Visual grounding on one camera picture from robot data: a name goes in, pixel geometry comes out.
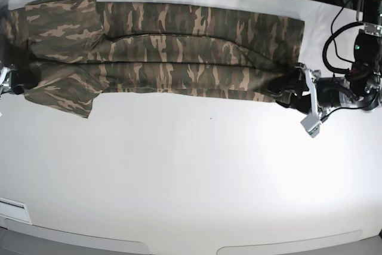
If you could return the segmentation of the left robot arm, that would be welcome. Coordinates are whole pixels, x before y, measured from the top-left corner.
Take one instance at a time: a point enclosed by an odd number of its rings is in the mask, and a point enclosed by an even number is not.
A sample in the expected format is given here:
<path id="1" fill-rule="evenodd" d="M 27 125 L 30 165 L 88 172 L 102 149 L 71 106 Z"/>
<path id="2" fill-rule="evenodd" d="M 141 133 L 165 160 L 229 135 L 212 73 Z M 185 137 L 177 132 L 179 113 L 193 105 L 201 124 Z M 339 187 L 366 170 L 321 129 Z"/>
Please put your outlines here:
<path id="1" fill-rule="evenodd" d="M 350 68 L 332 66 L 328 49 L 343 32 L 358 28 Z M 286 108 L 306 115 L 317 115 L 321 121 L 338 110 L 370 112 L 381 106 L 381 0 L 358 0 L 356 21 L 333 32 L 322 50 L 325 67 L 333 73 L 321 78 L 319 71 L 299 64 L 284 77 L 272 80 L 267 87 L 274 96 L 290 92 Z"/>

